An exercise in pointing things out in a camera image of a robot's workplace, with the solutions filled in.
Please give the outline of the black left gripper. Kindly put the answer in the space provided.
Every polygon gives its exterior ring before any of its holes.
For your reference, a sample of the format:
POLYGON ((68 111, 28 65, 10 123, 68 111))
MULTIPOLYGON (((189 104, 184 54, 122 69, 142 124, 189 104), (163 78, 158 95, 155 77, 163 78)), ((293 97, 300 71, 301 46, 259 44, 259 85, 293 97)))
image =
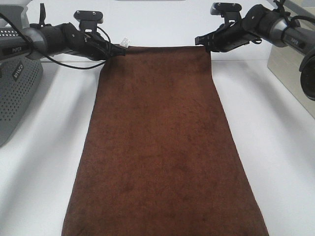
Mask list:
POLYGON ((98 32, 83 33, 72 23, 61 24, 61 31, 66 54, 88 58, 92 61, 126 55, 126 48, 106 41, 98 32))

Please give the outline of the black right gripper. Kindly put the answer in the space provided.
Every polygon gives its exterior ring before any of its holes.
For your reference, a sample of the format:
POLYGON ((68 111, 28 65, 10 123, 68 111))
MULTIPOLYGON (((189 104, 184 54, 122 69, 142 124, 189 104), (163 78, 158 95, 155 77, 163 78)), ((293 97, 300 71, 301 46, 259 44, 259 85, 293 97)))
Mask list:
POLYGON ((206 52, 229 52, 250 42, 260 43, 264 35, 261 29, 265 8, 254 5, 238 22, 222 24, 216 31, 195 38, 195 45, 203 45, 206 52))

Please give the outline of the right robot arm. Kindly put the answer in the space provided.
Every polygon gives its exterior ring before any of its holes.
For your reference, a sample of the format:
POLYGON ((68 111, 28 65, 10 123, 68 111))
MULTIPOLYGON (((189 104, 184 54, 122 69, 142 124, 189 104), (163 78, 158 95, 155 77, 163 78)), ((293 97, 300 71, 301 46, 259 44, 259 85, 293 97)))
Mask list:
POLYGON ((220 15, 224 23, 206 35, 195 38, 196 45, 203 45, 207 53, 226 53, 250 42, 260 44, 264 39, 276 47, 289 46, 300 52, 304 58, 300 64, 300 83, 304 94, 315 98, 315 32, 304 29, 300 20, 313 23, 308 16, 291 17, 277 1, 277 8, 270 10, 261 4, 253 6, 245 17, 241 17, 238 3, 215 2, 210 13, 220 15))

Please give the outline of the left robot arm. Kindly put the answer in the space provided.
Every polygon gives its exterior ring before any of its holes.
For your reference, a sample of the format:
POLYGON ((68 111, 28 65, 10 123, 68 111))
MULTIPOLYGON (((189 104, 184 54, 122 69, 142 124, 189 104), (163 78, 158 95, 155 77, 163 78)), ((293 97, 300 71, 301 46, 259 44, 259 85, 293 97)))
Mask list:
POLYGON ((124 56, 126 49, 103 39, 98 33, 83 33, 71 23, 24 28, 17 36, 8 32, 0 38, 0 61, 26 57, 38 60, 45 56, 69 54, 92 61, 124 56))

